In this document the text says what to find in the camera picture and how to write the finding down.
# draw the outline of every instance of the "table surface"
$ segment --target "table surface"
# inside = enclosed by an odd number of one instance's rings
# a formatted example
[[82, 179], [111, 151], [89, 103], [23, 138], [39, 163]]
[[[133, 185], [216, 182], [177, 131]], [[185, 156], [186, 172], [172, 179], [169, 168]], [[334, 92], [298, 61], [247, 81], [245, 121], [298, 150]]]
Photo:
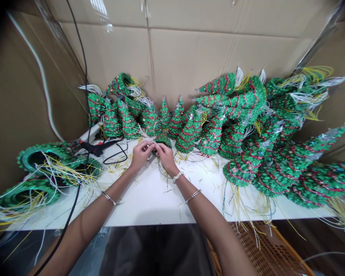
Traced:
[[[104, 171], [97, 181], [101, 189], [111, 186], [130, 165], [133, 147], [137, 143], [137, 140], [128, 140], [128, 159], [121, 163], [119, 168], [115, 168], [115, 165], [104, 165]], [[122, 141], [120, 145], [123, 149], [127, 148], [126, 141]], [[105, 158], [119, 151], [120, 148], [113, 145], [104, 151], [102, 157], [91, 156], [102, 163]], [[123, 154], [115, 156], [113, 160], [118, 158], [122, 159]], [[228, 160], [218, 155], [203, 158], [190, 153], [187, 161], [184, 161], [177, 154], [175, 160], [178, 168], [202, 190], [229, 222], [333, 216], [326, 208], [307, 209], [289, 201], [283, 195], [274, 199], [267, 198], [253, 185], [233, 186], [226, 181], [222, 172], [222, 167]], [[105, 226], [194, 223], [195, 220], [178, 188], [171, 178], [167, 179], [161, 172], [164, 172], [164, 169], [158, 158], [146, 164], [122, 195], [119, 201], [121, 204], [114, 208]], [[63, 228], [74, 204], [77, 187], [64, 188], [62, 191], [68, 195], [61, 195], [54, 204], [37, 211], [24, 225], [12, 224], [8, 230]], [[99, 195], [100, 191], [82, 186], [72, 219]]]

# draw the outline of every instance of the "orange plastic crate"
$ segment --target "orange plastic crate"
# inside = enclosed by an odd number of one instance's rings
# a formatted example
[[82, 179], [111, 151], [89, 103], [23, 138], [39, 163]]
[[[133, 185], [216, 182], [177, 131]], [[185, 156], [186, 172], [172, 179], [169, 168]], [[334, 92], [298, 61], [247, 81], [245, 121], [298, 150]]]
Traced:
[[[258, 234], [257, 239], [260, 248], [257, 247], [257, 241], [254, 234], [254, 229], [250, 222], [242, 222], [248, 231], [245, 231], [243, 227], [239, 227], [235, 222], [231, 222], [230, 226], [234, 233], [239, 238], [245, 251], [247, 252], [250, 260], [260, 276], [277, 276], [277, 275], [308, 275], [315, 276], [313, 271], [302, 263], [302, 258], [296, 253], [291, 245], [284, 239], [280, 232], [272, 227], [272, 237], [269, 226], [264, 222], [255, 221], [253, 225], [259, 231], [265, 233]], [[211, 249], [211, 256], [215, 265], [215, 269], [218, 276], [222, 275], [221, 267], [217, 254], [209, 243]]]

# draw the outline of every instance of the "cardboard wall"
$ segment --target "cardboard wall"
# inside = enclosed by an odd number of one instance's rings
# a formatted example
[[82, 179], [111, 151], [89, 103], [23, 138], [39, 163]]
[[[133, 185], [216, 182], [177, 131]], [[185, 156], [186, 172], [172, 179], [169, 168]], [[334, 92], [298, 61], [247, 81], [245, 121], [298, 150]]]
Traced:
[[[42, 17], [11, 13], [42, 61], [59, 133], [65, 139], [78, 138], [88, 125], [86, 96], [77, 89], [84, 82], [81, 67]], [[49, 124], [38, 64], [7, 18], [0, 31], [0, 194], [26, 175], [16, 163], [19, 152], [51, 141], [58, 138]]]
[[[236, 71], [291, 73], [338, 7], [337, 0], [70, 0], [85, 46], [89, 79], [105, 89], [121, 71], [145, 82], [170, 109], [194, 90]], [[78, 60], [73, 19], [63, 0], [47, 0]]]
[[[345, 21], [337, 23], [337, 30], [327, 38], [325, 44], [313, 56], [309, 66], [324, 64], [334, 68], [335, 76], [345, 76]], [[335, 128], [345, 123], [345, 82], [330, 89], [330, 98], [322, 103], [319, 122], [307, 120], [296, 134], [295, 140], [305, 140], [311, 136]], [[332, 163], [345, 160], [345, 134], [332, 146], [321, 160]]]

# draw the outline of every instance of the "bracelet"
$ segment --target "bracelet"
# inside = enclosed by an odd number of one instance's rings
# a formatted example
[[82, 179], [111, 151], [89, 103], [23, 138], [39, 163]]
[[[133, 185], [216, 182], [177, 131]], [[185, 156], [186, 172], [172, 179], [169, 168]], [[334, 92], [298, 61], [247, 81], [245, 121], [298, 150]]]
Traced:
[[107, 200], [111, 200], [111, 202], [114, 204], [114, 206], [116, 205], [115, 201], [113, 201], [111, 199], [111, 197], [109, 197], [104, 191], [102, 191], [103, 195], [107, 198]]
[[200, 193], [200, 192], [202, 192], [201, 189], [199, 189], [197, 192], [195, 192], [194, 194], [192, 194], [191, 197], [188, 198], [188, 199], [185, 201], [185, 203], [188, 204], [188, 201], [190, 201], [193, 197], [195, 197], [195, 196], [196, 196], [198, 193]]
[[175, 183], [175, 181], [176, 181], [181, 175], [184, 175], [184, 172], [180, 171], [180, 172], [172, 179], [172, 182]]

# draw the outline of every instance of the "black cable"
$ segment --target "black cable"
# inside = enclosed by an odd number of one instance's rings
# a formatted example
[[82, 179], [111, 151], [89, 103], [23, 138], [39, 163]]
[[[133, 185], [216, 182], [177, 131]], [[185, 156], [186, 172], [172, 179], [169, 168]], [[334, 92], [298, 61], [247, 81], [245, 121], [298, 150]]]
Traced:
[[[92, 117], [91, 117], [91, 110], [89, 108], [89, 102], [88, 102], [88, 90], [87, 90], [87, 84], [88, 84], [88, 78], [87, 78], [87, 75], [88, 75], [88, 71], [87, 71], [87, 61], [85, 59], [85, 52], [84, 52], [84, 48], [83, 48], [83, 44], [82, 44], [82, 40], [81, 40], [81, 37], [80, 37], [80, 34], [79, 34], [79, 30], [78, 30], [78, 26], [77, 26], [77, 22], [76, 22], [76, 18], [74, 17], [74, 13], [73, 13], [73, 10], [72, 10], [72, 7], [70, 6], [69, 4], [69, 1], [66, 0], [66, 2], [68, 3], [68, 6], [69, 6], [69, 9], [70, 9], [70, 12], [72, 14], [72, 17], [73, 17], [73, 21], [74, 21], [74, 25], [76, 27], [76, 30], [77, 30], [77, 35], [78, 35], [78, 38], [79, 38], [79, 42], [80, 42], [80, 46], [82, 48], [82, 53], [83, 53], [83, 59], [84, 59], [84, 68], [85, 68], [85, 91], [86, 91], [86, 94], [87, 94], [87, 107], [88, 107], [88, 115], [89, 115], [89, 127], [88, 127], [88, 137], [87, 137], [87, 143], [89, 143], [89, 138], [90, 138], [90, 134], [91, 134], [91, 128], [92, 128]], [[89, 154], [90, 152], [88, 151], [87, 153], [87, 162], [89, 160]], [[69, 217], [68, 217], [68, 220], [66, 221], [66, 224], [65, 224], [65, 227], [61, 233], [61, 236], [57, 242], [57, 244], [55, 245], [54, 249], [52, 250], [52, 252], [50, 253], [50, 255], [47, 257], [47, 259], [45, 260], [45, 262], [41, 265], [41, 267], [36, 271], [36, 273], [34, 274], [34, 276], [38, 276], [41, 271], [43, 270], [43, 268], [47, 265], [47, 263], [51, 260], [52, 256], [55, 254], [56, 250], [58, 249], [62, 239], [64, 238], [64, 235], [65, 235], [65, 231], [66, 229], [68, 228], [68, 225], [69, 225], [69, 222], [70, 222], [70, 219], [73, 215], [73, 212], [74, 212], [74, 209], [77, 205], [77, 200], [78, 200], [78, 196], [79, 196], [79, 192], [81, 190], [81, 185], [79, 184], [78, 185], [78, 190], [77, 190], [77, 194], [76, 194], [76, 198], [74, 200], [74, 204], [73, 204], [73, 207], [72, 207], [72, 210], [70, 211], [70, 214], [69, 214]]]
[[[119, 147], [122, 151], [119, 151], [118, 153], [115, 153], [114, 155], [112, 155], [112, 156], [106, 158], [106, 159], [103, 161], [105, 165], [111, 165], [111, 164], [121, 163], [121, 162], [124, 162], [124, 161], [126, 161], [126, 160], [128, 159], [128, 156], [127, 156], [127, 154], [125, 153], [125, 151], [128, 150], [128, 143], [126, 143], [126, 150], [123, 150], [123, 148], [122, 148], [118, 143], [116, 143], [116, 144], [118, 145], [118, 147]], [[120, 153], [124, 153], [124, 155], [125, 155], [125, 159], [124, 159], [124, 160], [116, 161], [116, 162], [110, 162], [110, 163], [105, 163], [105, 161], [109, 160], [110, 158], [113, 158], [114, 156], [116, 156], [116, 155], [118, 155], [118, 154], [120, 154]]]

